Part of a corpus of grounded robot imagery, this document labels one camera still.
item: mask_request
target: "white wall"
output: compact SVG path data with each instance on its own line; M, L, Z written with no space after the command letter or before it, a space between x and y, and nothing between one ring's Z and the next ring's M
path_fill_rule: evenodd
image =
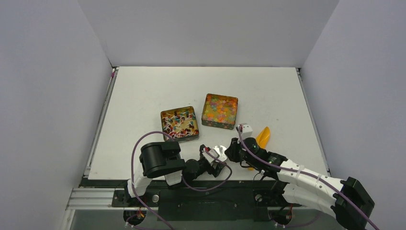
M119 66L301 67L338 0L78 0Z
M75 0L2 2L0 31L0 229L56 229L111 66Z
M302 69L332 175L362 182L381 229L406 225L405 11L341 0Z

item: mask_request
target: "metal frame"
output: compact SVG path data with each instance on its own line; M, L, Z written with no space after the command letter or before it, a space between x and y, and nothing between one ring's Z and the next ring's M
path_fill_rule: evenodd
M99 136L101 133L101 129L103 127L104 118L106 116L107 108L109 106L110 98L111 98L111 95L113 92L113 88L114 88L114 84L115 84L115 80L116 80L118 71L119 71L119 67L113 68L112 78L110 80L110 83L109 83L109 86L107 89L107 93L106 93L106 97L105 97L103 107L101 110L101 114L99 117L99 122L97 125L95 137L93 139L92 147L90 150L89 159L88 159L85 171L83 173L82 179L84 179L84 180L87 180L89 173L90 173L91 163L93 160L95 150L97 148L97 143L99 141ZM302 78L300 75L300 70L298 68L296 68L296 72L297 72L297 76L298 76L300 85L302 87L304 99L306 101L307 109L309 111L310 118L313 123L316 138L317 138L317 141L320 146L320 150L321 150L322 157L323 157L326 169L327 169L327 173L330 176L330 169L328 167L327 160L326 160L326 157L325 157L325 154L323 151L323 146L320 141L320 136L318 134L317 127L316 127L312 112L310 110L309 103L307 101L305 89L303 87ZM70 196L68 204L67 204L65 215L64 215L61 227L60 227L61 230L70 229L70 227L72 225L72 221L74 219L75 210L137 210L137 209L139 209L139 207L112 207L111 203L113 200L114 191L123 190L123 189L122 188L100 188L100 187L109 187L109 186L104 186L104 185L100 186L99 188L97 188L97 187L99 187L99 186L95 185L94 188L89 188L89 187L73 188L71 196ZM296 207L295 209L308 209L308 208L307 207Z

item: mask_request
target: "metal container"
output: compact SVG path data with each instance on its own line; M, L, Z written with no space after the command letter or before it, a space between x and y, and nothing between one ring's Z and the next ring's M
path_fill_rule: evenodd
M175 141L184 142L199 138L196 114L192 106L161 112L162 132L169 134Z
M204 102L202 125L233 129L236 125L238 98L208 93Z

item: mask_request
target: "container of colorful beads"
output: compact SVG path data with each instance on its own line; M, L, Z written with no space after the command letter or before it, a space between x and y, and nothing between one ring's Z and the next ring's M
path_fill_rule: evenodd
M233 129L236 125L238 98L207 94L204 102L202 125Z
M199 138L196 114L192 106L171 109L161 112L162 131L175 141L184 142Z

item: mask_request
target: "white table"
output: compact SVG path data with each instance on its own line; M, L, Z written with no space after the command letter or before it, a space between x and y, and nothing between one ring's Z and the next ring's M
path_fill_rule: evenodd
M266 147L317 173L327 174L326 165L307 109L295 68L246 67L120 67L93 155L90 180L124 180L131 177L134 144L145 133L161 131L160 112L193 106L200 138L180 144L185 160L199 158L199 146L229 146L235 130L201 124L207 93L238 98L237 124L248 123L253 137L268 126L271 138ZM149 142L163 141L154 134ZM137 150L135 167L139 164ZM257 173L229 163L231 180L252 180ZM223 180L228 169L214 178L203 174L198 180Z

